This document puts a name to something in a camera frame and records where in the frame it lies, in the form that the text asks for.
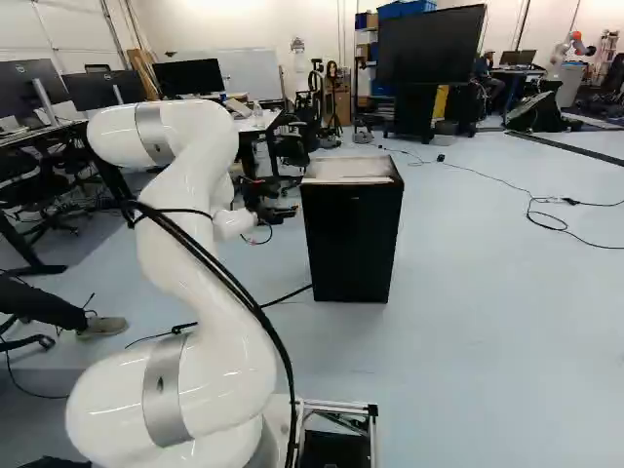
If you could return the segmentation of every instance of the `blue bin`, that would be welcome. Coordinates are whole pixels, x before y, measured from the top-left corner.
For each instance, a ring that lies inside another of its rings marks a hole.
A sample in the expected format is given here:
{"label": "blue bin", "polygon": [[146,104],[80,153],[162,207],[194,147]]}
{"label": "blue bin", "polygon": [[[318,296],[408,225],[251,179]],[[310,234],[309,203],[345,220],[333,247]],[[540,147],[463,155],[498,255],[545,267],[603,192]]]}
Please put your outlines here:
{"label": "blue bin", "polygon": [[367,14],[366,13],[357,13],[355,15],[355,28],[356,29],[365,29],[367,27]]}
{"label": "blue bin", "polygon": [[394,2],[377,8],[379,20],[414,15],[416,13],[433,12],[437,8],[436,0],[416,0],[414,2]]}

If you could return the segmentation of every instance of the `black cabinet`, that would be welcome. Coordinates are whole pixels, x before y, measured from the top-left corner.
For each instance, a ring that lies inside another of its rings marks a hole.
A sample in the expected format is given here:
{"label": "black cabinet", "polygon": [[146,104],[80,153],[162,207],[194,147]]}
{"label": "black cabinet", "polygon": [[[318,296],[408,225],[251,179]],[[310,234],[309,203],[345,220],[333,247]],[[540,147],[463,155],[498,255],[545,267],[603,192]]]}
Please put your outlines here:
{"label": "black cabinet", "polygon": [[390,156],[310,165],[301,198],[315,300],[388,301],[403,189]]}

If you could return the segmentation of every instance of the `large monitor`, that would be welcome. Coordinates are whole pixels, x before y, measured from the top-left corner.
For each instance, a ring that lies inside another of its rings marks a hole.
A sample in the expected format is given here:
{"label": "large monitor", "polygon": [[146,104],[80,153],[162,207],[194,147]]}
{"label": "large monitor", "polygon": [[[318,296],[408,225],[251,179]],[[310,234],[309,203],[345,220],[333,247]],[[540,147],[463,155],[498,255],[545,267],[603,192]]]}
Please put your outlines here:
{"label": "large monitor", "polygon": [[381,21],[377,80],[395,85],[468,82],[485,17],[486,6],[480,4]]}
{"label": "large monitor", "polygon": [[98,71],[62,75],[62,80],[74,101],[76,110],[102,109],[119,104],[115,95],[117,85],[125,104],[143,102],[145,89],[135,71]]}
{"label": "large monitor", "polygon": [[154,63],[154,74],[163,95],[201,95],[224,91],[216,58]]}
{"label": "large monitor", "polygon": [[49,58],[0,61],[0,117],[31,114],[43,107],[32,80],[39,78],[52,104],[70,100]]}

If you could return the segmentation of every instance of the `person sitting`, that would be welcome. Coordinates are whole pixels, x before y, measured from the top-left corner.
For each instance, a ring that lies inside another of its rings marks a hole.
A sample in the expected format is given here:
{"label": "person sitting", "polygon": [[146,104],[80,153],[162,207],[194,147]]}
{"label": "person sitting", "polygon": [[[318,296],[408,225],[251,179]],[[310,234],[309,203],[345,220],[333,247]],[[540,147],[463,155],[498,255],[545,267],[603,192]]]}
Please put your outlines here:
{"label": "person sitting", "polygon": [[493,78],[489,74],[489,71],[492,70],[493,67],[494,51],[492,49],[488,49],[482,56],[477,58],[477,63],[475,65],[475,75],[477,76],[477,79],[481,82],[482,85],[490,89],[487,109],[488,113],[491,113],[492,104],[505,89],[504,81]]}

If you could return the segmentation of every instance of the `person's leg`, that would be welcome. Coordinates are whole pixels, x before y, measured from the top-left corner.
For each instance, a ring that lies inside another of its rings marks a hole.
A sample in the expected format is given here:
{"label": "person's leg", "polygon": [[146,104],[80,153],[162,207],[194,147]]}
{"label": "person's leg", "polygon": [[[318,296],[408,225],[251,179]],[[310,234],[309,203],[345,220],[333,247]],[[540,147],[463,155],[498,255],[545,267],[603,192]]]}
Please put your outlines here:
{"label": "person's leg", "polygon": [[82,331],[88,326],[80,307],[7,277],[0,277],[0,312],[65,330]]}
{"label": "person's leg", "polygon": [[492,88],[490,98],[494,101],[505,89],[505,82],[498,78],[489,78],[487,85]]}
{"label": "person's leg", "polygon": [[0,313],[74,330],[79,338],[111,336],[128,328],[126,319],[86,317],[80,307],[8,277],[0,277]]}

